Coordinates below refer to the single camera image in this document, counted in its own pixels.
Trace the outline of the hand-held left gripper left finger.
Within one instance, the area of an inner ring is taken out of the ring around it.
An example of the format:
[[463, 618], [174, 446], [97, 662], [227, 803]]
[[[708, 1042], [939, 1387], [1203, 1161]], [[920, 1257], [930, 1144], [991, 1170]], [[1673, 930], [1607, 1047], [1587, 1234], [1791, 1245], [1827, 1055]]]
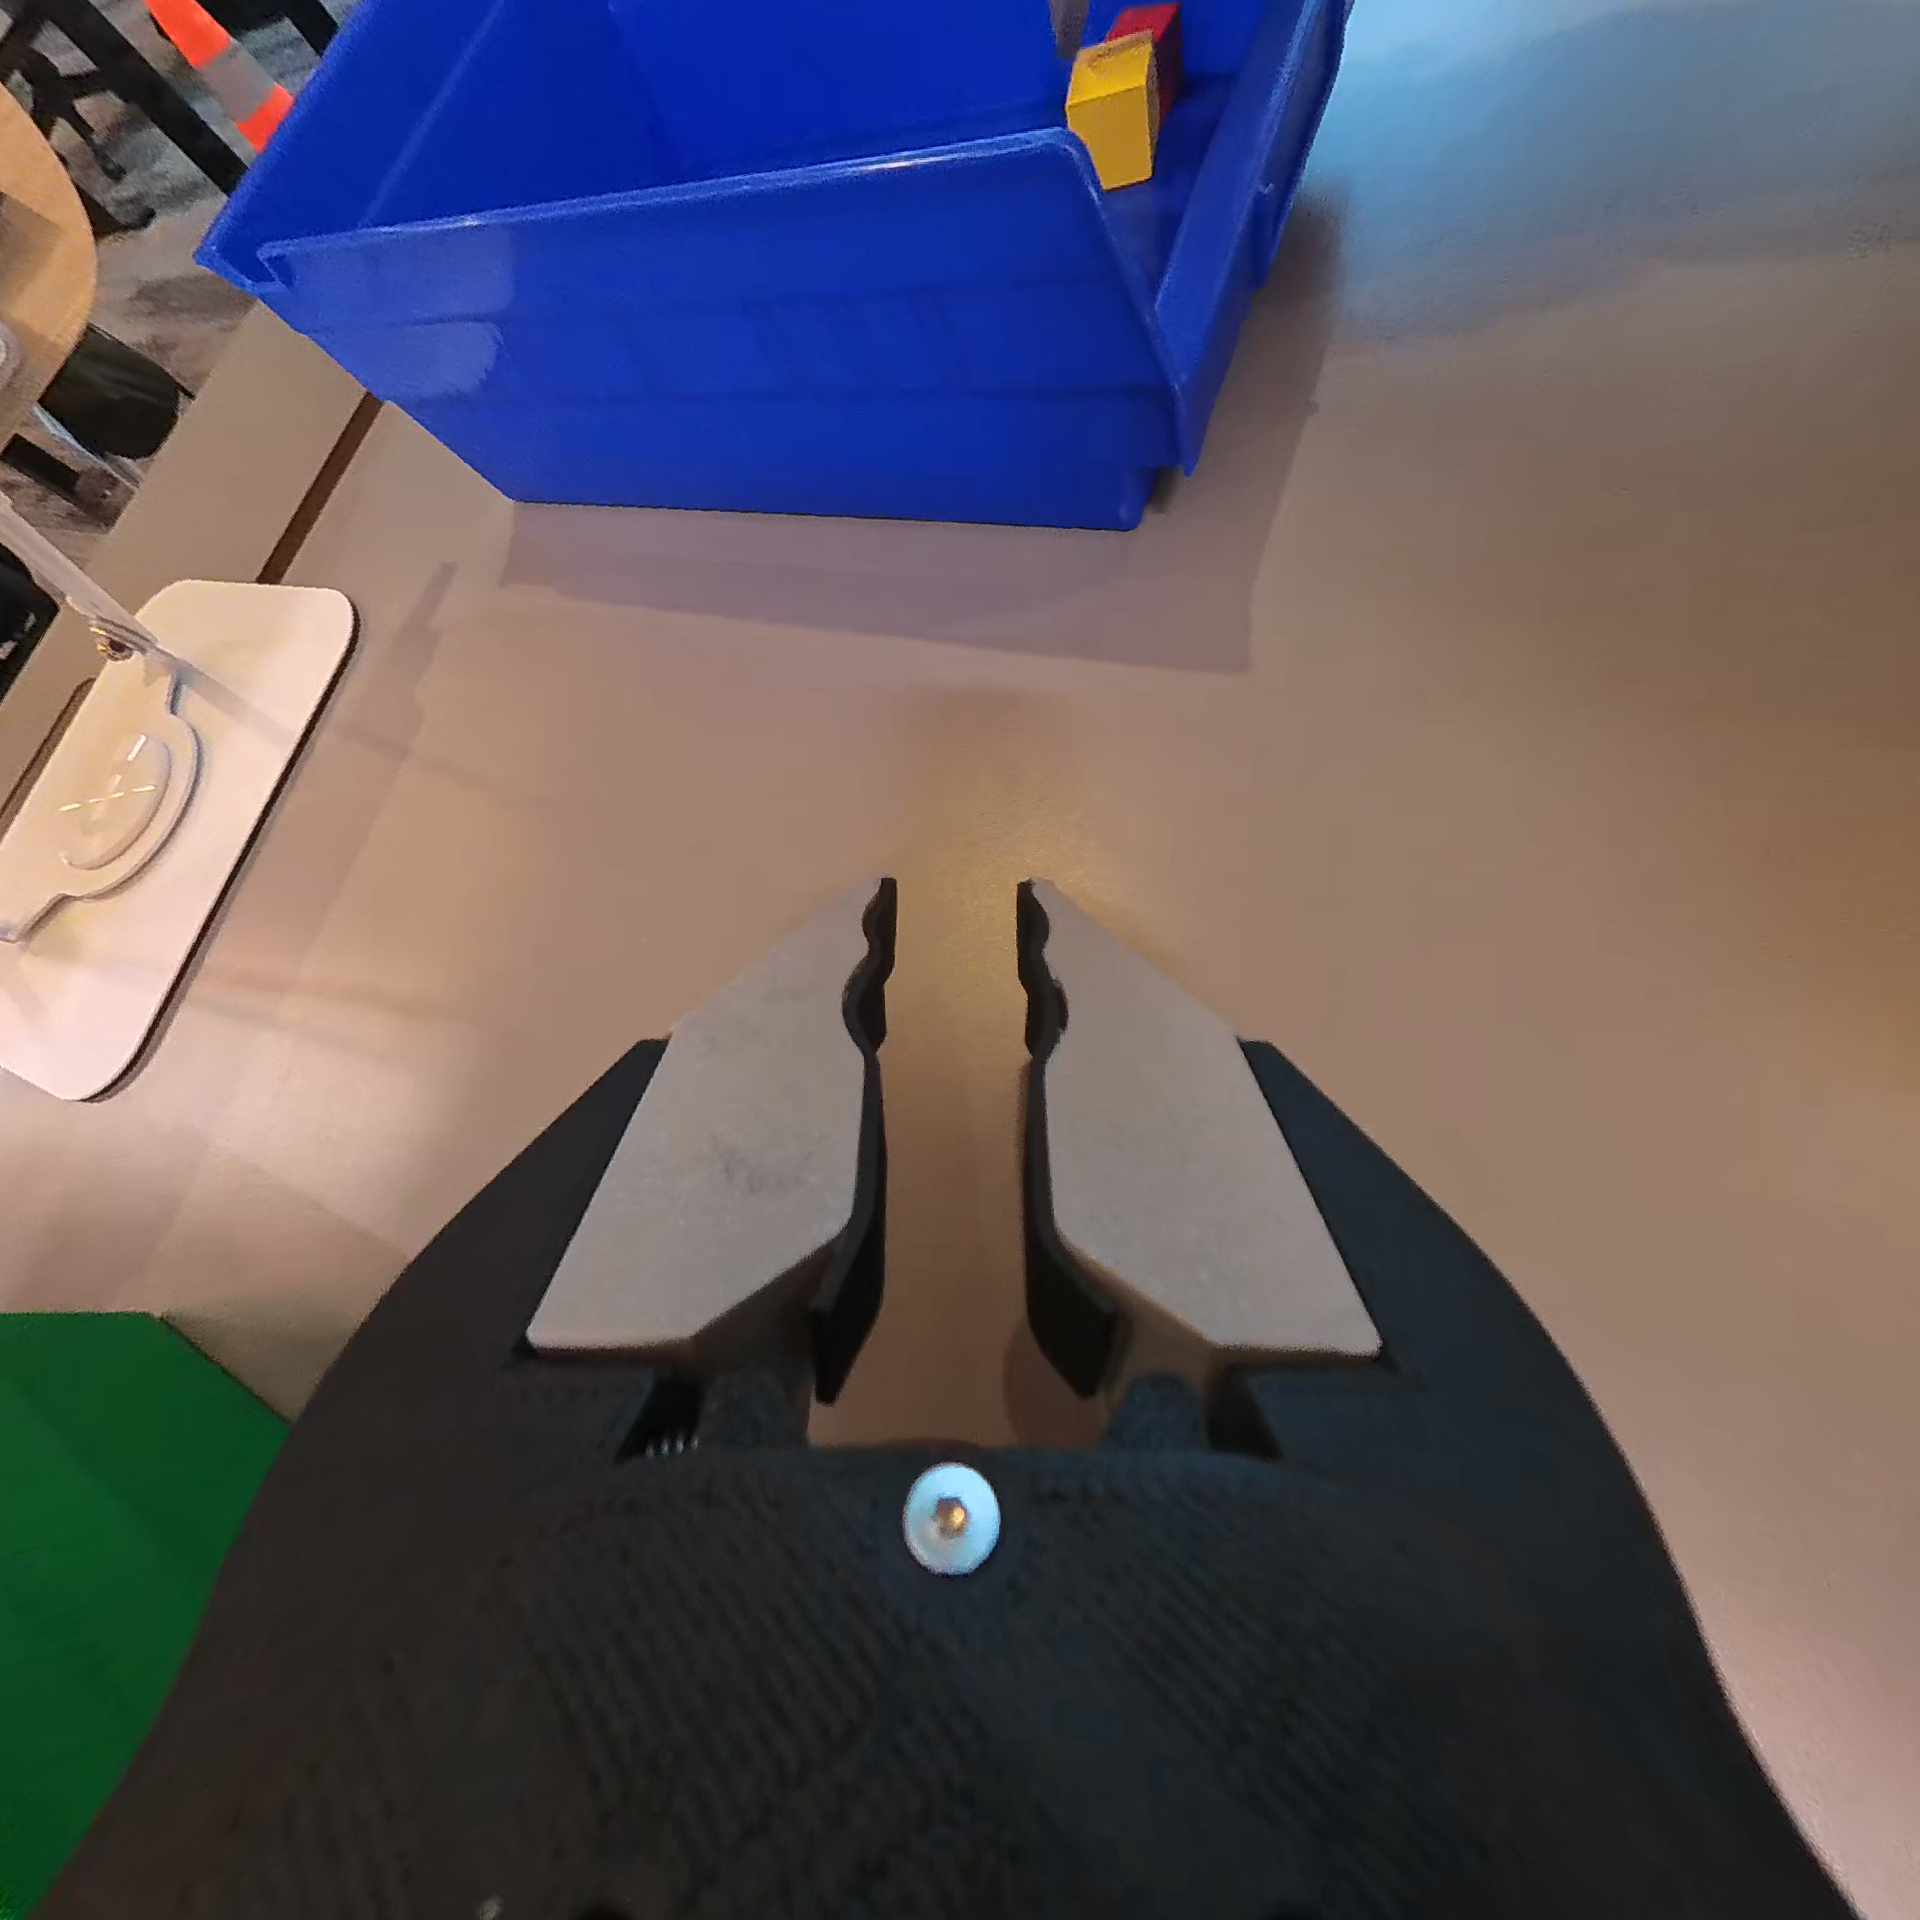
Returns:
[[771, 1365], [833, 1406], [883, 1302], [901, 880], [806, 916], [657, 1049], [530, 1320], [540, 1358]]

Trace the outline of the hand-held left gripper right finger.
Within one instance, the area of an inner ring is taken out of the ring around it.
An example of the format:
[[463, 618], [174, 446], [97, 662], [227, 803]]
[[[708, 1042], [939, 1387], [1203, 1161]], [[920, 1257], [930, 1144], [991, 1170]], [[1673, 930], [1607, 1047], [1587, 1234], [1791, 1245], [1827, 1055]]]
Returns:
[[1085, 1400], [1383, 1338], [1234, 1025], [1049, 879], [1016, 885], [1026, 1323]]

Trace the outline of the small red cube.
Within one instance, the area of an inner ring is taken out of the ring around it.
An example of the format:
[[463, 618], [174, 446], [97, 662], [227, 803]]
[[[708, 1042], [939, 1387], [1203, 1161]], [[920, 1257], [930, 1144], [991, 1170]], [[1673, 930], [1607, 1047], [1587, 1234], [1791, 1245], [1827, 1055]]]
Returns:
[[1165, 119], [1187, 86], [1187, 27], [1181, 27], [1181, 6], [1174, 0], [1152, 0], [1152, 6], [1126, 6], [1115, 14], [1106, 44], [1126, 44], [1126, 36], [1149, 36], [1152, 44], [1152, 86], [1157, 86], [1157, 114]]

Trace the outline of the yellow cube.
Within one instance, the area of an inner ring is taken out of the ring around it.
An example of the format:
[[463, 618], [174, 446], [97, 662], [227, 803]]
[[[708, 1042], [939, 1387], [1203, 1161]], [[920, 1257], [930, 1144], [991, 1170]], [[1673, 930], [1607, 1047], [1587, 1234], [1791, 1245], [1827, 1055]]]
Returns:
[[1152, 30], [1085, 44], [1069, 75], [1069, 131], [1101, 189], [1152, 178], [1162, 143], [1162, 55]]

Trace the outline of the blue plastic bin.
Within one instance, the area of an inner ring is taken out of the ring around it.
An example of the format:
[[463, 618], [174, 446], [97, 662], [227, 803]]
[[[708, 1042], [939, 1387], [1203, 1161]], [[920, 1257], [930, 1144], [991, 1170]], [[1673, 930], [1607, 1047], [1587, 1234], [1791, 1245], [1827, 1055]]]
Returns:
[[197, 262], [530, 505], [1132, 532], [1345, 6], [1181, 6], [1152, 178], [1057, 6], [360, 6]]

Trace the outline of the green plastic bin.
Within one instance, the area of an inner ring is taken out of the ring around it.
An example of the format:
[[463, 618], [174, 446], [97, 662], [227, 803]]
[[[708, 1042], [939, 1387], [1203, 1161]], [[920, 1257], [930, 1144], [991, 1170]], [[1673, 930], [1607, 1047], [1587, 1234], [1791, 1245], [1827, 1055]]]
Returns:
[[106, 1810], [293, 1420], [161, 1317], [0, 1320], [0, 1910]]

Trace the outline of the grey desk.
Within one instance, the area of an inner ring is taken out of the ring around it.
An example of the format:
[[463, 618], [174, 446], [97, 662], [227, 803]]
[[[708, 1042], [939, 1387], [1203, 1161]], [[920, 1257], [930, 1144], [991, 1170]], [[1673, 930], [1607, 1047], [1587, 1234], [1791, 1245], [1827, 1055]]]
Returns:
[[95, 572], [362, 640], [144, 1067], [5, 1074], [5, 1307], [279, 1415], [614, 1060], [901, 879], [835, 1444], [1085, 1440], [1020, 879], [1522, 1292], [1867, 1916], [1916, 1916], [1916, 6], [1354, 6], [1126, 534], [525, 511], [265, 313]]

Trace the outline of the white document stand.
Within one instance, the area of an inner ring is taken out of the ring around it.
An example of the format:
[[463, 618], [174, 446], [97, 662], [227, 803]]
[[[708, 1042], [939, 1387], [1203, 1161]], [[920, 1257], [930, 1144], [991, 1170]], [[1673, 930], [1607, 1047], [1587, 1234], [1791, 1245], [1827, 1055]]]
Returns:
[[5, 539], [97, 673], [0, 841], [0, 1067], [113, 1091], [158, 1042], [350, 651], [330, 587], [180, 577], [139, 612], [5, 500]]

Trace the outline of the orange striped traffic cone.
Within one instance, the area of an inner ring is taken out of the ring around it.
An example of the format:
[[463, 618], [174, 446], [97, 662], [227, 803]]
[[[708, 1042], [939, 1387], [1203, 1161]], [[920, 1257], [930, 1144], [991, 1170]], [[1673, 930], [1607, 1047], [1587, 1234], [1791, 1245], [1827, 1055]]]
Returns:
[[258, 155], [287, 124], [296, 94], [197, 0], [149, 0], [158, 30], [196, 68], [245, 147]]

